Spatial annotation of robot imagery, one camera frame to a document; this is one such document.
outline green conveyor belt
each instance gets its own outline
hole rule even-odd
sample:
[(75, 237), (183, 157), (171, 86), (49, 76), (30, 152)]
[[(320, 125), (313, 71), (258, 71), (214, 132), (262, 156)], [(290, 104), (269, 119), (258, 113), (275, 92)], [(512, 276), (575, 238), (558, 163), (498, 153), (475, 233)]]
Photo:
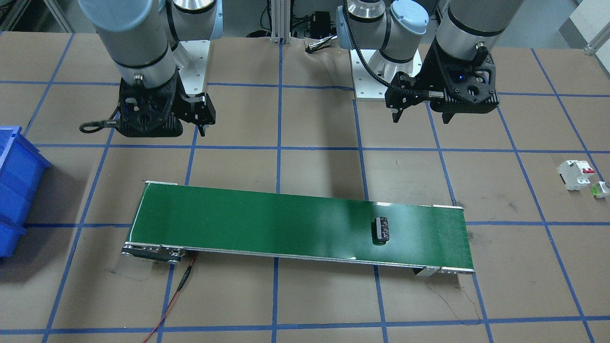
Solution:
[(473, 272), (461, 208), (147, 183), (126, 243)]

